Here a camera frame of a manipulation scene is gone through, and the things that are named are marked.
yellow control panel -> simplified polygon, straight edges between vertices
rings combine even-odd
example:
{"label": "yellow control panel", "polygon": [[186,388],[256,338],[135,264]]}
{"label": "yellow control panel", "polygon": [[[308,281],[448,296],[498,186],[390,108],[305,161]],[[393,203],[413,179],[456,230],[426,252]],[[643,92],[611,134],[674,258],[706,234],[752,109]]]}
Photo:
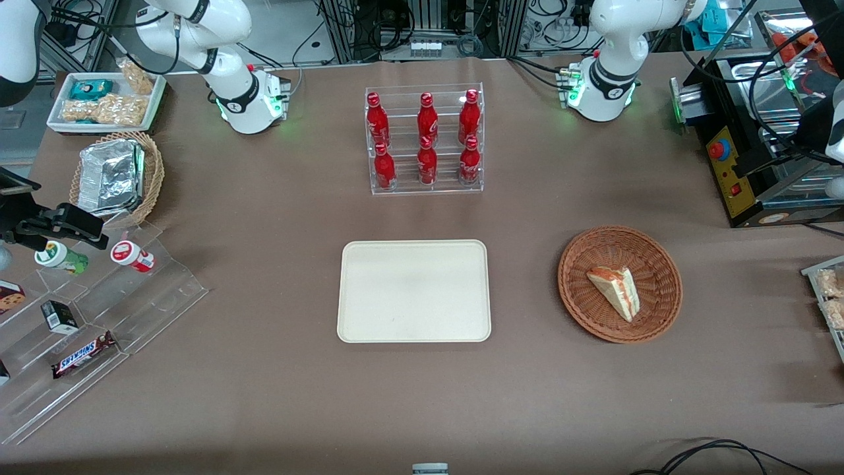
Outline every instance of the yellow control panel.
{"label": "yellow control panel", "polygon": [[718,181],[718,187],[721,189],[730,217],[734,218],[753,206],[756,197],[750,189],[750,182],[746,177],[736,177],[733,172],[739,153],[726,127],[706,144],[706,153],[711,160],[715,179]]}

red bottle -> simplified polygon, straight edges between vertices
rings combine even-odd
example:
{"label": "red bottle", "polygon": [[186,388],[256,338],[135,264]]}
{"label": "red bottle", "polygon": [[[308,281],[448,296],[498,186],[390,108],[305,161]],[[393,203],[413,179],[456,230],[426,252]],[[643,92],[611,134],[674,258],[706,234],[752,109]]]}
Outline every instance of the red bottle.
{"label": "red bottle", "polygon": [[466,137],[478,132],[480,124],[480,107],[478,106],[478,90],[466,91],[466,102],[460,111],[460,129],[457,132],[457,139],[461,144],[466,144]]}
{"label": "red bottle", "polygon": [[460,183],[470,185],[478,180],[478,166],[480,152],[478,152],[478,138],[474,135],[466,137],[466,150],[460,154]]}
{"label": "red bottle", "polygon": [[387,122],[387,112],[381,106],[381,97],[378,97],[377,92],[371,92],[366,96],[366,103],[369,104],[366,122],[372,139],[390,146],[390,124]]}
{"label": "red bottle", "polygon": [[434,142],[430,137],[419,137],[419,153],[416,154],[419,163],[419,181],[424,185],[436,182],[436,152]]}
{"label": "red bottle", "polygon": [[419,125],[419,136],[430,137],[431,142],[436,143],[439,126],[434,110],[434,96],[430,92],[423,92],[419,98],[419,103],[422,105],[419,109],[419,115],[416,117],[416,123]]}
{"label": "red bottle", "polygon": [[378,142],[375,144],[375,176],[378,186],[381,189],[393,190],[398,184],[396,179],[396,164],[387,153],[387,144]]}

black box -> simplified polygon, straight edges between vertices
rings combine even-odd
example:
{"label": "black box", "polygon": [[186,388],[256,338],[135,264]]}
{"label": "black box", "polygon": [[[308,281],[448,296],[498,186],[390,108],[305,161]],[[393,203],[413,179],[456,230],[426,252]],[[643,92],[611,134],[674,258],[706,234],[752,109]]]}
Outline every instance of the black box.
{"label": "black box", "polygon": [[70,307],[61,302],[47,300],[41,305],[41,312],[47,321],[47,326],[53,333],[70,335],[79,329]]}

table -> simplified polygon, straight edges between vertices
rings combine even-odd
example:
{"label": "table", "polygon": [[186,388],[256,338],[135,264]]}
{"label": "table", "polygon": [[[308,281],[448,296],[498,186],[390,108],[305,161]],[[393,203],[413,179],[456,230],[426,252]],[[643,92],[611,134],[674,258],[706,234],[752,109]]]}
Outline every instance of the table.
{"label": "table", "polygon": [[[0,447],[4,475],[401,474],[422,461],[455,475],[623,474],[699,437],[841,473],[841,362],[799,272],[841,244],[805,227],[728,228],[696,137],[673,125],[668,78],[689,70],[653,55],[624,114],[590,123],[505,61],[308,69],[291,119],[255,136],[219,119],[200,77],[169,77],[150,220],[212,291],[22,445]],[[364,88],[474,81],[487,95],[484,192],[371,196]],[[40,202],[66,199],[91,141],[45,134]],[[600,341],[565,313],[560,254],[604,224],[648,233],[683,276],[679,318],[655,341]],[[492,336],[342,343],[343,246],[421,238],[486,244]],[[14,253],[9,275],[31,271],[31,253]],[[700,457],[684,473],[758,472],[744,456]]]}

round wicker basket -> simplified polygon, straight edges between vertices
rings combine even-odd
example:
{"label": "round wicker basket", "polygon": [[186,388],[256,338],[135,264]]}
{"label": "round wicker basket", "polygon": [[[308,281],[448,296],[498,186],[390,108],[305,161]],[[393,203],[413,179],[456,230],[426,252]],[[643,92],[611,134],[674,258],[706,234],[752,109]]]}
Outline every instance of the round wicker basket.
{"label": "round wicker basket", "polygon": [[[132,219],[139,223],[152,212],[158,200],[161,184],[164,182],[164,162],[161,152],[149,135],[143,132],[115,132],[97,140],[97,143],[115,139],[135,139],[143,147],[143,203],[132,212]],[[82,161],[76,166],[76,174],[70,185],[70,202],[76,205],[79,201],[79,177],[82,175]]]}
{"label": "round wicker basket", "polygon": [[[586,276],[598,265],[630,269],[641,303],[632,323],[621,318]],[[594,227],[572,239],[560,259],[557,284],[577,323],[616,343],[641,343],[665,333],[683,302],[683,284],[668,252],[630,227]]]}

